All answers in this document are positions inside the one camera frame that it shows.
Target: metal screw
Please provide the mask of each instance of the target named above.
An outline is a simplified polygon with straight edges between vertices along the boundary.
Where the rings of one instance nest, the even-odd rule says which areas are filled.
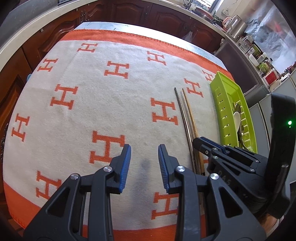
[[[210,178],[212,178],[213,180],[217,180],[219,178],[219,175],[217,173],[212,173],[210,175]]]
[[[73,173],[71,174],[70,178],[73,180],[76,180],[79,177],[79,175],[77,173]]]
[[[111,166],[105,166],[103,170],[105,172],[110,172],[110,171],[112,171],[112,167]]]
[[[185,171],[185,167],[184,166],[177,166],[177,171],[179,172],[184,172]]]

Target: chopstick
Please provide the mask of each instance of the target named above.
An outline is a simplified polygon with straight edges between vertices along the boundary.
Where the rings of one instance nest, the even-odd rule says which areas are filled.
[[[193,128],[193,133],[194,133],[194,138],[197,138],[198,133],[197,133],[195,121],[194,121],[194,118],[193,118],[193,115],[192,115],[190,103],[188,102],[186,92],[185,92],[185,90],[183,88],[182,88],[182,91],[183,91],[184,98],[185,98],[187,108],[188,108],[188,112],[189,112],[189,115],[190,115],[191,124],[192,124],[192,128]],[[200,172],[201,172],[201,174],[203,176],[205,176],[205,165],[204,165],[204,161],[203,161],[203,156],[202,156],[201,152],[199,152],[199,151],[198,151],[198,154],[197,154],[197,158],[199,159],[198,162],[199,162],[199,165],[200,165]]]
[[[185,132],[186,132],[186,137],[187,137],[187,142],[188,142],[188,147],[189,147],[189,151],[190,151],[190,155],[191,155],[191,161],[192,161],[192,169],[194,173],[197,173],[197,165],[198,163],[195,160],[194,154],[193,154],[193,145],[192,145],[192,137],[190,134],[190,130],[189,130],[189,126],[188,126],[188,122],[185,116],[185,112],[183,109],[183,105],[181,103],[181,99],[179,97],[178,91],[176,89],[176,87],[174,88],[176,96],[177,96],[177,100],[178,100],[178,104],[181,110],[181,115],[182,115],[182,119],[183,119],[183,124],[185,127]]]

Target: stainless steel kettle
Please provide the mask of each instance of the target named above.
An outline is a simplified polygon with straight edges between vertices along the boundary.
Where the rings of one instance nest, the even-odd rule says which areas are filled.
[[[229,27],[227,33],[234,38],[235,42],[237,42],[246,31],[248,25],[238,15],[236,15],[227,27]]]

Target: green plastic basket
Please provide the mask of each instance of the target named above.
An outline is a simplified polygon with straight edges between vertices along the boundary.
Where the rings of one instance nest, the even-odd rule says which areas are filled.
[[[239,146],[234,126],[234,104],[241,106],[241,121],[244,126],[243,140],[248,150],[257,153],[256,137],[249,108],[241,88],[221,72],[217,72],[210,83],[212,90],[220,131],[222,145]]]

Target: cabinet panel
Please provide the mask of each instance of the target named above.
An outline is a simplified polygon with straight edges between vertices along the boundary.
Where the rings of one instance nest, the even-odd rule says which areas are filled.
[[[21,48],[19,48],[0,72],[0,140],[9,123],[14,106],[25,86],[31,68]],[[3,192],[2,164],[0,163],[0,193]]]
[[[34,70],[51,48],[69,31],[79,25],[79,11],[72,10],[49,24],[30,37],[23,45],[25,56]]]
[[[78,8],[80,13],[79,23],[83,22],[104,22],[107,19],[107,1],[99,0]]]
[[[193,34],[192,43],[210,53],[218,50],[222,36],[197,20],[193,23],[196,24],[197,32]]]
[[[139,0],[112,0],[108,2],[110,22],[146,26],[152,3]]]
[[[176,10],[153,4],[149,15],[149,28],[179,38],[189,32],[193,19]]]

